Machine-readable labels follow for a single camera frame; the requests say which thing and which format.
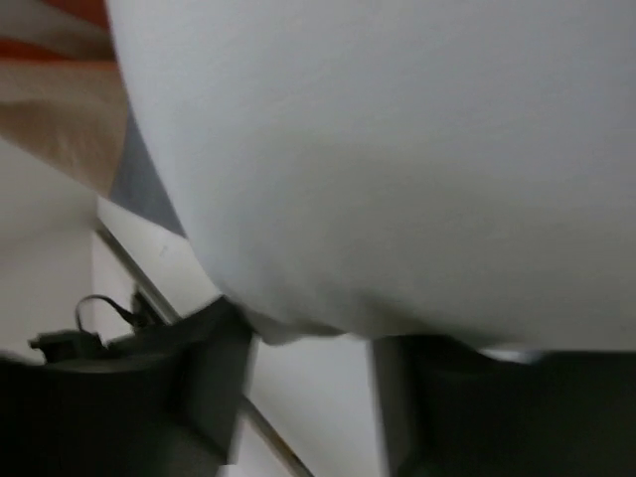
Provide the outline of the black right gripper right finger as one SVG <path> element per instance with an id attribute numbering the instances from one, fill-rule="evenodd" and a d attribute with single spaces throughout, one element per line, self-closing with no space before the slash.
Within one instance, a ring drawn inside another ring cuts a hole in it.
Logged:
<path id="1" fill-rule="evenodd" d="M 393 476 L 631 476 L 635 356 L 501 361 L 446 336 L 375 341 Z"/>

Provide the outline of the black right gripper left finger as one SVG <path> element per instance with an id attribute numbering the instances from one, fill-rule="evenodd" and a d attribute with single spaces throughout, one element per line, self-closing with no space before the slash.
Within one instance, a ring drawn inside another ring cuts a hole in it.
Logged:
<path id="1" fill-rule="evenodd" d="M 232 460 L 252 331 L 220 299 L 92 359 L 1 358 L 5 476 L 216 476 Z"/>

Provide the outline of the orange grey checked pillowcase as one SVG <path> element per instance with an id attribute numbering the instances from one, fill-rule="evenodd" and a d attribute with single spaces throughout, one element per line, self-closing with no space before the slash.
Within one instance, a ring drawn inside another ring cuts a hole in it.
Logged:
<path id="1" fill-rule="evenodd" d="M 131 112 L 105 2 L 2 2 L 1 136 L 183 234 Z"/>

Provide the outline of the white pillow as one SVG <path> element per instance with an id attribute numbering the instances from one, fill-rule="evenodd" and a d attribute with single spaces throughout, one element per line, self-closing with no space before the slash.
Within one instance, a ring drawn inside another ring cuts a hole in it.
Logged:
<path id="1" fill-rule="evenodd" d="M 112 1 L 212 282 L 298 333 L 635 345 L 631 1 Z"/>

